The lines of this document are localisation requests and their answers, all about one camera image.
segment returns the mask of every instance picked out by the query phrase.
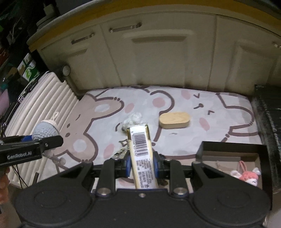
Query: black handheld device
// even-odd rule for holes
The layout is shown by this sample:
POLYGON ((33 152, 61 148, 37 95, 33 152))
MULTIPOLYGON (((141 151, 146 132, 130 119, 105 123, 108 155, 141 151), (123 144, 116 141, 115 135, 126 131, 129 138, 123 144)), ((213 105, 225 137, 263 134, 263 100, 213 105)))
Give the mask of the black handheld device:
POLYGON ((40 159, 45 150, 60 147, 63 144, 61 136, 23 142, 25 137, 0 138, 0 177, 4 174, 5 168, 40 159))
POLYGON ((204 163, 167 161, 153 152, 155 176, 167 189, 115 189, 128 178, 130 153, 102 165, 81 163, 23 190, 15 208, 21 228, 262 228, 268 195, 204 163), (95 178, 99 178, 92 192, 95 178), (186 178, 190 178, 193 193, 186 178))

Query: yellow trim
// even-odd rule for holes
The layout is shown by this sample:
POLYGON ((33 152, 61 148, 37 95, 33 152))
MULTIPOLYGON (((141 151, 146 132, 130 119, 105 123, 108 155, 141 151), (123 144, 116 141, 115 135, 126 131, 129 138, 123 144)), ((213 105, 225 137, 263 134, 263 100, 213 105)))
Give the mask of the yellow trim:
POLYGON ((234 0, 115 0, 112 3, 106 3, 101 6, 80 12, 72 17, 62 21, 58 25, 51 28, 46 34, 36 40, 29 46, 30 51, 36 50, 50 39, 66 32, 67 30, 83 24, 87 21, 99 18, 101 16, 118 12, 121 10, 129 10, 133 8, 155 6, 155 5, 171 5, 171 4, 188 4, 199 6, 211 6, 224 10, 230 10, 236 13, 241 13, 264 22, 268 25, 281 30, 281 20, 246 4, 234 0))

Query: metal screw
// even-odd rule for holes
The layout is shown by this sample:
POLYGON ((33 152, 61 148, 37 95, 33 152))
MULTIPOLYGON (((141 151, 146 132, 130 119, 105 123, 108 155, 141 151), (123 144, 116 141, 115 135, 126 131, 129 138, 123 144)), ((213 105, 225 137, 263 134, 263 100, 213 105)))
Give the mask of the metal screw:
POLYGON ((103 196, 109 195, 111 193, 111 190, 109 188, 99 188, 97 190, 97 193, 103 196))
POLYGON ((174 189, 174 193, 177 195, 185 195, 188 193, 188 190, 186 188, 178 187, 174 189))
POLYGON ((139 197, 144 198, 144 197, 146 197, 146 194, 145 193, 139 193, 139 197))

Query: cabinet door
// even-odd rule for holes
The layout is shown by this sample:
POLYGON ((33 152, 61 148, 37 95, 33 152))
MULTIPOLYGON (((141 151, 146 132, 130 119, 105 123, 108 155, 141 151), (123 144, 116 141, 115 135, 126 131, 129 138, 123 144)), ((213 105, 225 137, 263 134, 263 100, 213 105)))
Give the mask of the cabinet door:
POLYGON ((99 25, 71 34, 41 54, 50 70, 69 64, 70 77, 79 90, 121 86, 99 25))
POLYGON ((209 90, 252 94, 255 84, 281 85, 281 38, 252 24, 218 17, 209 90))
POLYGON ((102 24, 102 29, 122 85, 205 90, 214 21, 213 15, 152 13, 110 21, 102 24))

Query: pink cheek dot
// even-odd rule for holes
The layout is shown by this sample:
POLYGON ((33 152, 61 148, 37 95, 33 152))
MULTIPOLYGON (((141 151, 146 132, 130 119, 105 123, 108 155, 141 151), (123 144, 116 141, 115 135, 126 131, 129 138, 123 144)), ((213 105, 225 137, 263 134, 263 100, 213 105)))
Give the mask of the pink cheek dot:
POLYGON ((205 118, 200 118, 199 119, 199 123, 200 123, 201 127, 205 131, 208 131, 210 129, 210 125, 209 125, 208 121, 205 118))
POLYGON ((152 101, 154 107, 161 108, 165 105, 165 101, 161 97, 154 98, 152 101))
POLYGON ((103 158, 104 159, 110 158, 111 155, 113 154, 113 151, 114 151, 114 144, 111 143, 105 148, 103 152, 103 158))
POLYGON ((133 103, 128 104, 125 108, 125 113, 131 112, 133 110, 134 106, 135 105, 133 103))
POLYGON ((191 98, 190 93, 188 92, 188 90, 182 90, 181 91, 182 97, 186 100, 189 100, 191 98))

